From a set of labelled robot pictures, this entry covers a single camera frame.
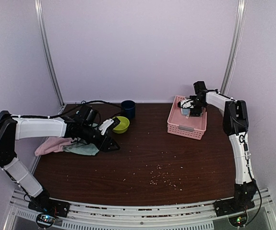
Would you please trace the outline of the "patterned blue pastel towel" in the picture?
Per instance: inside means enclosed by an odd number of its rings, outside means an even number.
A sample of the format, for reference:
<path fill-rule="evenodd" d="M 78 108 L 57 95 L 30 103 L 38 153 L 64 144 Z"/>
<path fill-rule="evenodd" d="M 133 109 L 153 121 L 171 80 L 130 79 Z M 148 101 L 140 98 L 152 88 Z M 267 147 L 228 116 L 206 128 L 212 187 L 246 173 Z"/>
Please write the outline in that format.
<path fill-rule="evenodd" d="M 185 116 L 189 116 L 190 115 L 190 111 L 191 109 L 190 108 L 181 108 L 181 114 L 182 115 L 185 115 Z"/>

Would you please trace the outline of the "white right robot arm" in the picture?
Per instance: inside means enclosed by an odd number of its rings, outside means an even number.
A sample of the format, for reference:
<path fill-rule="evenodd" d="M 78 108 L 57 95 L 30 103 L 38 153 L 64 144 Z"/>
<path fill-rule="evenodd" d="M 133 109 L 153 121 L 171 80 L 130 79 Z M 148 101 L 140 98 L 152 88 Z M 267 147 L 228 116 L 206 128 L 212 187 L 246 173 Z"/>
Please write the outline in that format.
<path fill-rule="evenodd" d="M 241 211 L 253 205 L 257 184 L 252 170 L 248 145 L 249 119 L 246 102 L 221 94 L 217 89 L 209 90 L 204 81 L 193 84 L 195 95 L 192 110 L 197 115 L 203 108 L 212 105 L 223 112 L 223 131 L 233 150 L 236 176 L 233 198 L 228 204 L 233 211 Z"/>

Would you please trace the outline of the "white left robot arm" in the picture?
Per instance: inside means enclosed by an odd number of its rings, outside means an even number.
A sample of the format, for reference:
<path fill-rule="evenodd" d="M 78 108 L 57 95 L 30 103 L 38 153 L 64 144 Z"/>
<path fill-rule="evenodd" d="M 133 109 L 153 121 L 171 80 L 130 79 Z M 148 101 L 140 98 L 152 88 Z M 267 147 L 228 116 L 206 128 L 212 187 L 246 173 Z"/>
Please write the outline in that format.
<path fill-rule="evenodd" d="M 17 144 L 28 139 L 77 138 L 95 145 L 99 151 L 119 150 L 119 144 L 110 133 L 120 124 L 120 120 L 113 116 L 95 125 L 98 114 L 89 106 L 83 106 L 71 116 L 14 115 L 7 110 L 0 112 L 0 168 L 43 213 L 53 209 L 53 202 L 49 192 L 20 160 Z"/>

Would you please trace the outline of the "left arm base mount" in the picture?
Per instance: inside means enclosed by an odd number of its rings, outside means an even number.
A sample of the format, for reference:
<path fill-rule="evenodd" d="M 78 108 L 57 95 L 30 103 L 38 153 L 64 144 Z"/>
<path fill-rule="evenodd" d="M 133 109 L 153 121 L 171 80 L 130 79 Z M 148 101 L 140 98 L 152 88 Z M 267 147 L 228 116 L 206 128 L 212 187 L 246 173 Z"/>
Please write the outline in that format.
<path fill-rule="evenodd" d="M 60 218 L 66 218 L 70 209 L 70 203 L 64 201 L 50 199 L 49 204 L 48 208 L 42 208 L 33 201 L 28 204 L 29 209 L 38 212 L 36 224 L 43 229 L 52 227 Z"/>

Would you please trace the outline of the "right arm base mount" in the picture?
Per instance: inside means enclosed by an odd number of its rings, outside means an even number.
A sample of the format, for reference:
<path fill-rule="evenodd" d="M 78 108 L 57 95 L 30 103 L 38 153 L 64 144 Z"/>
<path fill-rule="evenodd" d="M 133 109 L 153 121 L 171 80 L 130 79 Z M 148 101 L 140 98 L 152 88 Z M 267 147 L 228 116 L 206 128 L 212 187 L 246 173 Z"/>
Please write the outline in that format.
<path fill-rule="evenodd" d="M 255 207 L 253 201 L 238 206 L 234 198 L 217 199 L 213 205 L 216 216 L 227 216 L 229 224 L 235 228 L 244 228 L 249 223 L 248 210 Z"/>

